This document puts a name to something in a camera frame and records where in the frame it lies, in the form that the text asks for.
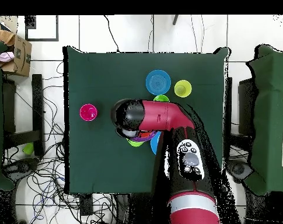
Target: white tile floor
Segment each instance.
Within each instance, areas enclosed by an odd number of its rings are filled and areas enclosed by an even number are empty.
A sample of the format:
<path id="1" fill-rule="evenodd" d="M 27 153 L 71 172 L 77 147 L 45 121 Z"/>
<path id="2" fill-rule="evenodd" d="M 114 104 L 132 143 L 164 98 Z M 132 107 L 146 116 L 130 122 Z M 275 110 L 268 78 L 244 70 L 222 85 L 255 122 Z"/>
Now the white tile floor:
<path id="1" fill-rule="evenodd" d="M 283 50 L 283 17 L 280 16 L 203 15 L 203 40 L 201 15 L 193 15 L 192 21 L 190 15 L 179 15 L 175 26 L 172 25 L 174 15 L 155 15 L 153 20 L 155 28 L 152 33 L 152 15 L 115 15 L 107 17 L 110 21 L 111 32 L 120 51 L 143 52 L 149 50 L 154 52 L 173 51 L 176 53 L 202 51 L 202 53 L 212 53 L 219 47 L 229 47 L 232 50 L 229 57 L 229 76 L 233 78 L 232 122 L 234 123 L 239 122 L 237 85 L 239 81 L 251 77 L 250 70 L 244 62 L 253 59 L 254 48 L 259 44 L 270 44 L 276 49 Z M 29 78 L 13 76 L 18 93 L 29 104 L 32 104 L 32 74 L 42 74 L 44 79 L 60 76 L 56 68 L 63 59 L 62 46 L 74 46 L 84 52 L 105 53 L 116 51 L 116 46 L 111 38 L 107 20 L 104 16 L 59 16 L 58 20 L 59 41 L 31 42 L 32 63 Z M 196 45 L 192 24 L 196 36 Z M 18 17 L 18 35 L 25 37 L 24 16 Z M 37 29 L 29 30 L 28 37 L 31 39 L 55 37 L 55 16 L 37 16 Z M 58 68 L 58 72 L 63 72 L 62 65 Z M 44 87 L 50 85 L 62 86 L 63 79 L 54 78 L 44 80 L 43 83 Z M 48 88 L 44 91 L 44 95 L 58 106 L 55 122 L 64 130 L 63 89 L 59 87 Z M 46 111 L 45 118 L 50 122 L 51 110 L 46 104 L 44 109 Z M 18 132 L 32 130 L 32 110 L 18 96 L 16 96 L 15 121 Z M 44 126 L 45 133 L 48 133 L 50 126 L 46 122 Z M 237 126 L 232 126 L 232 132 L 237 133 Z M 60 135 L 55 137 L 57 141 L 62 138 Z M 54 143 L 54 136 L 51 136 L 46 143 L 46 147 Z M 22 152 L 19 152 L 16 158 L 19 159 L 22 155 Z M 54 156 L 53 150 L 46 157 L 51 158 Z M 228 178 L 235 196 L 237 210 L 240 218 L 243 219 L 246 210 L 244 189 L 240 184 L 235 184 L 231 176 L 228 175 Z M 29 179 L 29 184 L 33 189 L 39 190 L 32 179 Z M 35 195 L 36 193 L 27 185 L 26 179 L 23 179 L 16 197 L 19 220 L 25 219 L 30 222 L 34 217 L 32 202 Z M 37 220 L 34 224 L 49 224 L 49 220 L 56 211 L 56 206 L 45 208 L 45 211 L 41 214 L 46 215 L 46 218 Z M 64 213 L 57 213 L 57 221 L 54 219 L 51 224 L 79 224 L 68 209 L 61 209 L 60 211 Z"/>

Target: green tablecloth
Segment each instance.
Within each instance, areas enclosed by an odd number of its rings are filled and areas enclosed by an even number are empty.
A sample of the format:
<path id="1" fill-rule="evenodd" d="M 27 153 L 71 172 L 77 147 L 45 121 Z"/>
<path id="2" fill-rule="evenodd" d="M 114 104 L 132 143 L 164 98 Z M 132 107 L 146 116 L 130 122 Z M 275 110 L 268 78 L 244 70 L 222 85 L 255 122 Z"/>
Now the green tablecloth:
<path id="1" fill-rule="evenodd" d="M 64 48 L 69 87 L 69 119 L 65 120 L 69 121 L 69 192 L 151 191 L 155 155 L 150 142 L 135 148 L 119 137 L 110 109 L 125 98 L 152 100 L 155 96 L 147 91 L 145 78 L 154 69 L 170 75 L 172 86 L 166 96 L 171 102 L 186 109 L 187 103 L 194 107 L 222 164 L 223 65 L 227 55 L 227 48 L 216 54 L 93 54 Z M 186 98 L 174 94 L 174 84 L 182 79 L 193 87 Z M 79 116 L 86 103 L 98 109 L 94 121 Z"/>

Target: yellow cup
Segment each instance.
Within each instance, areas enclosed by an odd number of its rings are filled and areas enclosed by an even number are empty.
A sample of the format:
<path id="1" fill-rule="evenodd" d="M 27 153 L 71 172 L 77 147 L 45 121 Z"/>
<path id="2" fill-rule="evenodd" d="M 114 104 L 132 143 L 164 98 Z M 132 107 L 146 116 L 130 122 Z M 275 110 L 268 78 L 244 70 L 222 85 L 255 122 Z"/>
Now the yellow cup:
<path id="1" fill-rule="evenodd" d="M 178 97 L 187 97 L 192 91 L 192 86 L 187 80 L 180 80 L 174 86 L 174 93 Z"/>

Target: magenta cup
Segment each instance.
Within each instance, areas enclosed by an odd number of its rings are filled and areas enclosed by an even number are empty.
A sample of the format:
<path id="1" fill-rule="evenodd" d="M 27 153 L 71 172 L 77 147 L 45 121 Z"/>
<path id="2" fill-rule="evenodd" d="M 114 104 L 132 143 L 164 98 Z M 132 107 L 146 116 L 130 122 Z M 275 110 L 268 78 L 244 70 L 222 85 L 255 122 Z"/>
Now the magenta cup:
<path id="1" fill-rule="evenodd" d="M 85 104 L 80 108 L 80 117 L 85 121 L 92 121 L 97 117 L 97 108 L 91 104 Z"/>

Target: green bowl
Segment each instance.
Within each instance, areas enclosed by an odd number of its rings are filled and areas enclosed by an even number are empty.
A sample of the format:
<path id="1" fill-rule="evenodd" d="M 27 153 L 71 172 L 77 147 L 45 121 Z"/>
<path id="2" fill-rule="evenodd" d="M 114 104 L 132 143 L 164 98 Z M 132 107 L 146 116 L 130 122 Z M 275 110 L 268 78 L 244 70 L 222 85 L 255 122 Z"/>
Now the green bowl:
<path id="1" fill-rule="evenodd" d="M 129 140 L 126 138 L 126 140 L 129 142 L 129 144 L 131 144 L 133 147 L 139 147 L 141 146 L 144 142 L 134 142 L 132 140 Z"/>
<path id="2" fill-rule="evenodd" d="M 160 94 L 153 98 L 155 102 L 170 102 L 166 95 Z"/>

